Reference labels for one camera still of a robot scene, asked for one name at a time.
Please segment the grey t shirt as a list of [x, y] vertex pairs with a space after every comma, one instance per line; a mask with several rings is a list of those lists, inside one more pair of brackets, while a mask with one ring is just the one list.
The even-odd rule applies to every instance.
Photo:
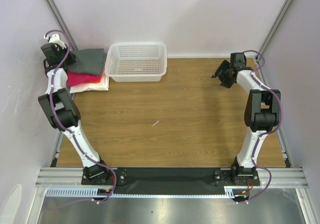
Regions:
[[68, 71], [97, 76], [103, 72], [107, 57], [103, 48], [73, 50], [71, 54], [75, 62], [67, 66]]

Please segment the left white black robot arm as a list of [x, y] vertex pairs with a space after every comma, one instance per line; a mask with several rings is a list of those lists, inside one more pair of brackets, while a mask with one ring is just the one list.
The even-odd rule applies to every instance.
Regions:
[[105, 52], [101, 48], [71, 52], [62, 41], [44, 44], [41, 50], [45, 55], [43, 65], [48, 87], [45, 94], [38, 97], [38, 102], [50, 125], [70, 140], [79, 155], [83, 166], [81, 184], [104, 185], [112, 174], [82, 129], [81, 114], [66, 88], [66, 69], [82, 62], [102, 64]]

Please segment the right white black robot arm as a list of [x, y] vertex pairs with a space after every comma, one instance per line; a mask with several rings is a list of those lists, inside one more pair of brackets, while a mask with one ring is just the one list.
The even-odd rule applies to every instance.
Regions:
[[243, 185], [258, 178], [257, 160], [261, 147], [265, 138], [281, 123], [281, 92], [270, 89], [257, 77], [256, 71], [247, 66], [244, 52], [230, 55], [230, 60], [224, 60], [211, 77], [218, 78], [226, 88], [238, 84], [248, 94], [244, 111], [246, 136], [226, 175], [234, 185]]

